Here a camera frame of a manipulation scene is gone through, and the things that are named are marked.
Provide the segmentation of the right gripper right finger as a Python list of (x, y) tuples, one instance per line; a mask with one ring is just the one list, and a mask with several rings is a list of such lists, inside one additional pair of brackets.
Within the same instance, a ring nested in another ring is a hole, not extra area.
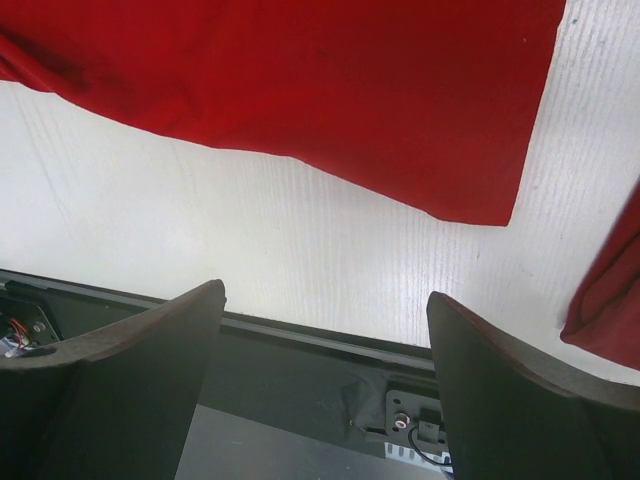
[(457, 479), (636, 479), (639, 389), (579, 370), (433, 292), (427, 317)]

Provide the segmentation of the bright red t shirt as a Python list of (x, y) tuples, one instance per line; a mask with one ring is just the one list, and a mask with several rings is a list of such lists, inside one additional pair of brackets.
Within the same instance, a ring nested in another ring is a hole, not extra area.
[(1, 76), (505, 226), (561, 1), (5, 1)]

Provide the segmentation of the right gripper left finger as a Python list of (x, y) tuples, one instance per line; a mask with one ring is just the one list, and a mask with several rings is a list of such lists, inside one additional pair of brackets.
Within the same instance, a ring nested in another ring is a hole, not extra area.
[(171, 479), (225, 306), (208, 281), (1, 361), (5, 479)]

